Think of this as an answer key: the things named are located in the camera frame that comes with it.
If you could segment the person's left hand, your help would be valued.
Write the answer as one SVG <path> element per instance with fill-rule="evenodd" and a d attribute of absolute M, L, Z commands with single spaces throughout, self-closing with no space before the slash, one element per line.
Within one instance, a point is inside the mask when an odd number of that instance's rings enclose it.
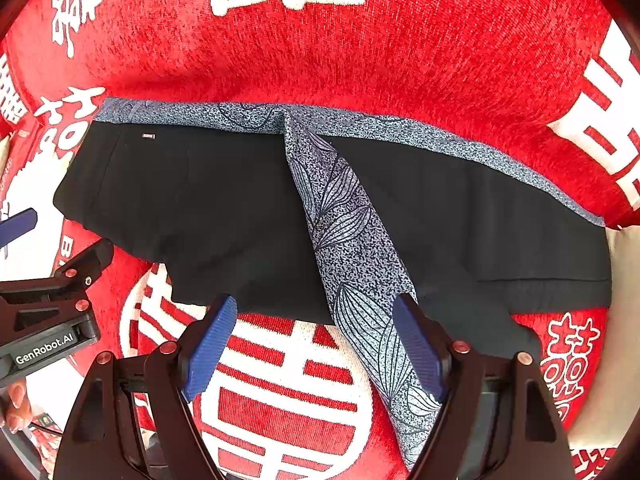
<path fill-rule="evenodd" d="M 30 405 L 26 379 L 21 378 L 6 388 L 6 406 L 1 407 L 1 427 L 11 434 L 26 429 L 34 419 Z"/>

